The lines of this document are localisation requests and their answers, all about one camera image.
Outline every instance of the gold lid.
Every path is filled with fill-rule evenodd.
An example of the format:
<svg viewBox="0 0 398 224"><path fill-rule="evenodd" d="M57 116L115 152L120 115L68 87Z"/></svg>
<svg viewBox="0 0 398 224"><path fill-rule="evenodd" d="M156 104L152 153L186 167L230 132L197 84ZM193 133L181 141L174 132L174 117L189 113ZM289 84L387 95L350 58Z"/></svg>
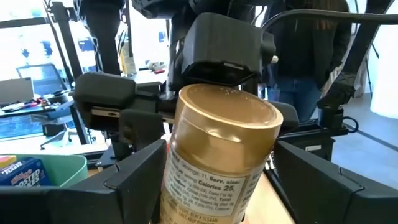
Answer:
<svg viewBox="0 0 398 224"><path fill-rule="evenodd" d="M282 114L272 104L233 88L195 84L180 91L180 99L191 110L225 124L249 129L280 126Z"/></svg>

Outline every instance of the black jacket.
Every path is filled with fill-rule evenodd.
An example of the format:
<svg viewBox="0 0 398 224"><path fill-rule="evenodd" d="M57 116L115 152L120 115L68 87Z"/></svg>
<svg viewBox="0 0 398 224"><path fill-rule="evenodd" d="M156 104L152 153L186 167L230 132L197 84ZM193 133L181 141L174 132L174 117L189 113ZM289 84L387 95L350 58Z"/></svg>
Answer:
<svg viewBox="0 0 398 224"><path fill-rule="evenodd" d="M349 12L348 4L345 0L335 0L343 3L341 10ZM268 6L264 21L286 10L285 1L276 1ZM346 54L349 41L351 39L351 23L339 22L331 29L312 29L313 35L313 58L314 58L314 77L315 81L321 89L329 79L330 72L340 66ZM282 34L284 33L284 23L280 22L274 25L271 30L274 35L276 46L276 56L280 53L282 42ZM274 86L278 74L278 64L264 66L262 74L262 82L268 86Z"/></svg>

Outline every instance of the gold can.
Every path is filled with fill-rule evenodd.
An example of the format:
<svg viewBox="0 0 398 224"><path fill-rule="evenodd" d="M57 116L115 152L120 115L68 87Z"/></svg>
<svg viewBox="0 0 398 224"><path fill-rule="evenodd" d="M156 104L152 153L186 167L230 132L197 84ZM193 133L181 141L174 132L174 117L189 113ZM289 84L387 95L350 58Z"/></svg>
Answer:
<svg viewBox="0 0 398 224"><path fill-rule="evenodd" d="M174 121L160 224L240 223L282 114L250 93L196 84L181 89Z"/></svg>

